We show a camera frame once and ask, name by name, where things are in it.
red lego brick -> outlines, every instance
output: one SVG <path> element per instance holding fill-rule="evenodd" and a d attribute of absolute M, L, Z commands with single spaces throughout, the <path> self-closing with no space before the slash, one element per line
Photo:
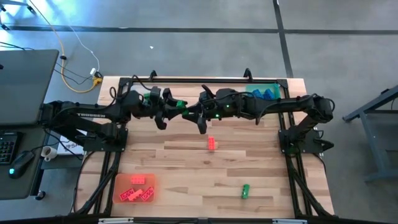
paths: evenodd
<path fill-rule="evenodd" d="M 133 175 L 131 177 L 131 184 L 145 184 L 145 176 Z"/>
<path fill-rule="evenodd" d="M 208 139 L 208 149 L 209 151 L 213 151 L 216 149 L 216 143 L 214 141 L 214 137 L 209 137 Z"/>
<path fill-rule="evenodd" d="M 142 194 L 142 190 L 141 189 L 139 189 L 139 190 L 137 190 L 136 192 L 134 192 L 133 194 L 131 194 L 130 196 L 129 196 L 129 200 L 130 200 L 130 202 L 132 202 L 133 200 L 135 200 L 138 196 L 140 196 Z"/>
<path fill-rule="evenodd" d="M 153 195 L 155 193 L 155 190 L 153 189 L 153 187 L 149 187 L 142 195 L 141 195 L 141 199 L 143 201 L 148 200 L 148 198 Z"/>
<path fill-rule="evenodd" d="M 120 200 L 125 201 L 127 198 L 129 198 L 130 195 L 134 193 L 134 189 L 129 189 L 123 193 L 120 194 Z"/>

wooden tabletop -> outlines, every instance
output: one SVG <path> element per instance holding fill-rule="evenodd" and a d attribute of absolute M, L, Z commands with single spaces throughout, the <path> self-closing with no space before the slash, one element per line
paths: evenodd
<path fill-rule="evenodd" d="M 109 88 L 118 86 L 120 77 L 105 77 L 98 103 L 111 102 Z M 290 97 L 306 95 L 304 80 L 288 79 Z M 159 83 L 171 89 L 173 97 L 188 105 L 198 101 L 200 84 Z M 244 91 L 245 84 L 208 84 Z M 144 93 L 143 87 L 133 89 Z M 294 113 L 296 123 L 305 114 Z M 114 204 L 114 217 L 224 217 L 293 218 L 285 157 L 280 153 L 277 114 L 265 115 L 260 124 L 246 119 L 228 118 L 207 122 L 207 133 L 199 134 L 196 124 L 178 116 L 167 121 L 166 130 L 158 130 L 149 118 L 133 118 L 128 124 L 126 151 L 122 153 L 119 173 L 152 173 L 156 176 L 155 200 L 150 204 Z M 208 152 L 208 136 L 218 148 Z M 76 207 L 80 208 L 93 193 L 100 179 L 103 152 L 86 162 L 78 185 Z M 322 163 L 311 154 L 303 155 L 307 184 L 314 196 L 333 213 Z M 241 199 L 242 186 L 249 184 L 249 198 Z M 298 190 L 304 212 L 302 193 Z M 106 203 L 104 193 L 102 206 Z"/>

computer mouse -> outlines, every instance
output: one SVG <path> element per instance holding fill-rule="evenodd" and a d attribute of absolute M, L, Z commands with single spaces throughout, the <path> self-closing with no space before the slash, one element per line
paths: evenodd
<path fill-rule="evenodd" d="M 11 163 L 8 175 L 12 179 L 18 179 L 24 175 L 29 163 L 35 157 L 35 154 L 30 151 L 21 152 Z"/>

gray floor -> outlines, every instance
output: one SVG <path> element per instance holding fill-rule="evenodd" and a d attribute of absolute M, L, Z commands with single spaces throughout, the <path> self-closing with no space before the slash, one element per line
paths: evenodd
<path fill-rule="evenodd" d="M 56 25 L 276 28 L 271 0 L 34 2 Z M 397 29 L 397 1 L 279 0 L 279 4 L 286 29 Z M 44 24 L 26 9 L 7 9 L 2 20 L 9 25 Z M 148 75 L 155 69 L 159 75 L 240 77 L 249 67 L 256 77 L 286 77 L 278 34 L 79 35 L 100 59 L 103 75 Z M 60 36 L 69 69 L 86 75 L 96 67 L 73 33 L 60 32 Z M 52 32 L 0 31 L 0 39 L 23 47 L 59 49 Z M 397 223 L 398 180 L 363 181 L 376 170 L 364 131 L 359 121 L 346 124 L 341 117 L 398 83 L 398 35 L 287 35 L 286 39 L 294 77 L 305 79 L 309 93 L 336 102 L 335 119 L 320 126 L 324 138 L 335 143 L 325 153 L 325 162 L 336 214 Z M 84 90 L 90 84 L 74 87 Z M 46 101 L 94 103 L 98 92 L 99 88 L 84 95 L 73 93 L 54 73 Z M 74 183 L 70 180 L 76 175 L 77 170 L 46 172 L 41 187 L 49 193 L 46 198 L 2 201 L 0 219 L 67 214 Z M 11 210 L 13 206 L 20 210 Z"/>

yellow cable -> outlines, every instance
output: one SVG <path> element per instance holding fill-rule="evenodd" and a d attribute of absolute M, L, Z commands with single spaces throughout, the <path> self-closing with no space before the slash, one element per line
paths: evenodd
<path fill-rule="evenodd" d="M 36 7 L 36 5 L 35 5 L 31 0 L 29 0 L 29 1 L 30 1 L 30 3 L 32 3 L 32 5 L 36 8 L 36 10 L 40 13 L 40 15 L 42 15 L 43 19 L 49 24 L 49 26 L 51 27 L 51 29 L 54 31 L 54 34 L 57 36 L 57 39 L 58 39 L 58 41 L 60 42 L 60 45 L 61 45 L 62 56 L 65 56 L 65 51 L 64 51 L 64 49 L 63 49 L 63 43 L 62 43 L 62 40 L 61 40 L 60 36 L 58 35 L 57 31 L 55 31 L 54 27 L 53 27 L 53 26 L 51 25 L 51 23 L 44 17 L 44 15 L 42 14 L 42 12 L 40 12 L 40 10 Z M 66 79 L 65 79 L 65 77 L 64 77 L 64 75 L 63 75 L 63 68 L 65 67 L 65 66 L 64 66 L 64 63 L 65 63 L 65 60 L 62 59 L 61 77 L 62 77 L 62 80 L 63 80 L 64 84 L 65 84 L 70 90 L 72 90 L 72 91 L 74 91 L 74 92 L 76 92 L 76 93 L 88 93 L 89 91 L 93 90 L 94 87 L 95 87 L 96 85 L 98 85 L 98 84 L 100 84 L 100 83 L 102 82 L 102 78 L 96 78 L 96 77 L 94 77 L 94 79 L 93 79 L 93 85 L 91 86 L 91 88 L 89 88 L 88 90 L 83 90 L 83 91 L 76 90 L 76 89 L 72 88 L 72 87 L 68 84 L 68 82 L 66 81 Z"/>

